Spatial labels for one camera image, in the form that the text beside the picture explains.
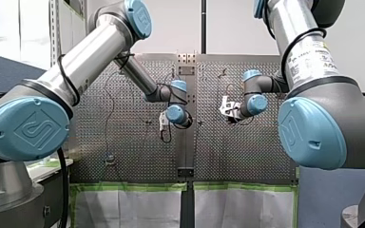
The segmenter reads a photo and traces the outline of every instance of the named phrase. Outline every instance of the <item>robotic arm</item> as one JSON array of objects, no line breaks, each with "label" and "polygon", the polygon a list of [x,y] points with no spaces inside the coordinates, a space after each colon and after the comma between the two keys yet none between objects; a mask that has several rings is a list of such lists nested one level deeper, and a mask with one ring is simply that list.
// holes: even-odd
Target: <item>robotic arm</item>
[{"label": "robotic arm", "polygon": [[90,34],[37,80],[24,80],[0,95],[0,159],[34,161],[55,152],[66,140],[72,107],[115,59],[149,102],[170,102],[170,122],[189,127],[186,84],[156,85],[133,56],[125,58],[152,26],[141,0],[98,9],[89,20]]},{"label": "robotic arm", "polygon": [[221,115],[230,123],[236,123],[254,117],[266,110],[268,100],[262,93],[286,93],[288,86],[281,78],[262,75],[256,69],[250,69],[242,76],[244,83],[244,102],[227,102],[223,96]]},{"label": "robotic arm", "polygon": [[344,0],[258,1],[277,40],[281,73],[289,86],[279,110],[286,153],[307,167],[365,168],[365,94],[336,67],[324,41]]}]

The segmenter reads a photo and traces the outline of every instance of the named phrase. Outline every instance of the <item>black cable tie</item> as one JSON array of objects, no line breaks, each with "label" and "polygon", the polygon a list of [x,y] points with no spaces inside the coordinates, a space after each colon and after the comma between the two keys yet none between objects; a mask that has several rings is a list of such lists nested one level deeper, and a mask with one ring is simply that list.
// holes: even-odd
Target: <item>black cable tie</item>
[{"label": "black cable tie", "polygon": [[75,102],[73,103],[72,106],[76,106],[78,103],[80,103],[81,101],[81,95],[79,94],[79,91],[78,89],[76,88],[76,86],[73,84],[73,82],[69,79],[69,77],[65,74],[65,71],[64,71],[64,67],[62,66],[62,59],[64,58],[64,54],[60,55],[58,57],[58,60],[57,60],[57,64],[58,64],[58,67],[59,67],[59,70],[61,71],[61,75],[62,77],[64,78],[64,81],[70,86],[70,88],[72,89],[73,91],[73,94],[74,94],[74,99],[75,99]]}]

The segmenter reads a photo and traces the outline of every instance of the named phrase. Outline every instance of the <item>pegboard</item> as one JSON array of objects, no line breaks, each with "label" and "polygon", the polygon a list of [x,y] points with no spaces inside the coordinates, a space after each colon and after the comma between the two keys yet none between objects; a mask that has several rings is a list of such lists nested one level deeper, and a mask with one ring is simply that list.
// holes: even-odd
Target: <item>pegboard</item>
[{"label": "pegboard", "polygon": [[[174,61],[142,63],[158,83],[172,79]],[[159,133],[165,109],[166,104],[146,103],[139,88],[110,64],[75,111],[78,149],[70,153],[75,160],[71,181],[176,181],[175,130],[171,143],[162,142]],[[107,155],[114,157],[113,164],[105,164]]]},{"label": "pegboard", "polygon": [[245,71],[274,75],[279,57],[200,56],[197,69],[201,124],[197,125],[195,180],[295,183],[296,165],[279,141],[278,111],[283,100],[277,94],[267,94],[268,109],[241,124],[227,123],[218,111],[223,95],[243,102]]},{"label": "pegboard", "polygon": [[[169,83],[178,67],[188,64],[181,58],[173,54],[137,56],[158,83]],[[282,100],[275,94],[267,95],[268,110],[247,126],[228,124],[219,113],[227,85],[232,84],[227,89],[230,99],[241,102],[242,73],[256,68],[273,75],[278,62],[279,57],[272,56],[191,58],[195,78],[182,79],[188,87],[195,87],[189,89],[188,105],[195,124],[186,134],[172,127],[169,144],[159,136],[158,118],[166,104],[144,102],[140,90],[111,64],[82,96],[75,111],[75,137],[69,142],[75,160],[71,181],[175,182],[181,180],[179,161],[185,160],[185,166],[194,167],[194,181],[294,183],[296,166],[279,142],[277,119]],[[105,165],[108,154],[115,158],[113,165]]]}]

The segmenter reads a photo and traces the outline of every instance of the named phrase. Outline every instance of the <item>metal pole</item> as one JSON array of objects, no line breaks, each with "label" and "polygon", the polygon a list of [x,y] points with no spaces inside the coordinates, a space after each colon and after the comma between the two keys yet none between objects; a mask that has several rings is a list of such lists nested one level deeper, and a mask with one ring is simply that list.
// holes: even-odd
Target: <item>metal pole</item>
[{"label": "metal pole", "polygon": [[202,0],[201,53],[206,54],[206,0]]}]

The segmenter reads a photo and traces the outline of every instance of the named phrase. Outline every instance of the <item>bolt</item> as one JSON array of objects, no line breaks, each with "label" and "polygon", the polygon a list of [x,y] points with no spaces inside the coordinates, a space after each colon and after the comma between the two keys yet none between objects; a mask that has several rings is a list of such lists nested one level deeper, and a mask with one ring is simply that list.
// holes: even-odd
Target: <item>bolt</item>
[{"label": "bolt", "polygon": [[44,217],[48,217],[49,214],[51,214],[51,208],[49,206],[44,206],[44,209],[43,209]]}]

